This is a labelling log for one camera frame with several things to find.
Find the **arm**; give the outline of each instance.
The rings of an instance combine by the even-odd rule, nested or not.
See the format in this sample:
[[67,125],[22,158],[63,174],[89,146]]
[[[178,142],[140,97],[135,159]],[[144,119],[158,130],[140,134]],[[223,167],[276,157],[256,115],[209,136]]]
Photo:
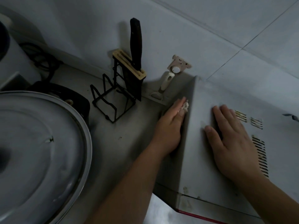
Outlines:
[[256,147],[234,110],[223,105],[213,112],[223,140],[212,127],[205,131],[219,170],[239,187],[264,222],[299,223],[299,204],[263,175]]
[[129,172],[107,196],[86,224],[141,224],[147,213],[155,179],[163,158],[179,144],[186,98],[161,117],[149,146],[133,163]]

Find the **hand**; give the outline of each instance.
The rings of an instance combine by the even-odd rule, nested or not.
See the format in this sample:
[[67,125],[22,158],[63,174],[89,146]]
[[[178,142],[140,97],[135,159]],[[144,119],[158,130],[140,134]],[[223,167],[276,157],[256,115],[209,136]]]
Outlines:
[[173,106],[158,121],[154,137],[151,141],[152,147],[164,158],[175,150],[181,140],[181,125],[184,120],[185,111],[180,110],[186,98],[178,99]]
[[247,177],[255,178],[263,175],[256,147],[235,111],[222,105],[220,109],[217,106],[213,107],[213,112],[223,140],[221,141],[214,128],[206,126],[205,131],[221,173],[235,184]]

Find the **red trim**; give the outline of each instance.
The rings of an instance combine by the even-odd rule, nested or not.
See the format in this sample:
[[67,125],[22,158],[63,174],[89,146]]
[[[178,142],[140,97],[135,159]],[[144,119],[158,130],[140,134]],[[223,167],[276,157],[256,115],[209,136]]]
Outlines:
[[181,211],[181,210],[177,210],[177,211],[178,211],[178,213],[181,213],[181,214],[184,214],[184,215],[189,215],[189,216],[192,216],[194,218],[202,219],[202,220],[213,222],[213,223],[216,223],[216,224],[227,224],[225,222],[220,222],[220,221],[217,221],[217,220],[214,220],[214,219],[209,219],[209,218],[206,218],[206,217],[203,217],[203,216],[200,216],[200,215],[195,215],[195,214],[192,214],[192,213],[189,213],[189,212],[185,212],[185,211]]

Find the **vent slot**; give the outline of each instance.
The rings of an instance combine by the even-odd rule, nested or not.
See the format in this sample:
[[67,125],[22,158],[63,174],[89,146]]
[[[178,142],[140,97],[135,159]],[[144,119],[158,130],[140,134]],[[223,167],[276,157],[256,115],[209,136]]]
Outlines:
[[257,127],[261,130],[263,129],[263,122],[262,121],[254,119],[254,118],[251,117],[250,122],[251,122],[251,125],[253,125],[254,127]]
[[268,173],[268,163],[267,163],[265,143],[255,136],[252,136],[252,142],[255,145],[256,150],[257,150],[260,169],[263,172],[263,174],[268,178],[269,173]]
[[237,116],[237,118],[243,122],[247,122],[247,115],[242,113],[242,112],[239,112],[239,111],[236,111],[235,110],[235,114]]

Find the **fingernail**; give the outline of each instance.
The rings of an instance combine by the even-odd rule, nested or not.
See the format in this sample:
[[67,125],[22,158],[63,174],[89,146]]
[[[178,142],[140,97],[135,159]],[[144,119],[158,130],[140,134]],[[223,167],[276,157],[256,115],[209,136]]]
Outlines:
[[178,112],[178,114],[179,114],[180,116],[184,116],[184,115],[185,115],[185,110],[184,110],[184,109],[181,109],[181,110]]
[[205,130],[205,132],[207,132],[207,133],[209,133],[209,132],[211,132],[211,127],[210,126],[206,126],[205,128],[204,128],[204,130]]

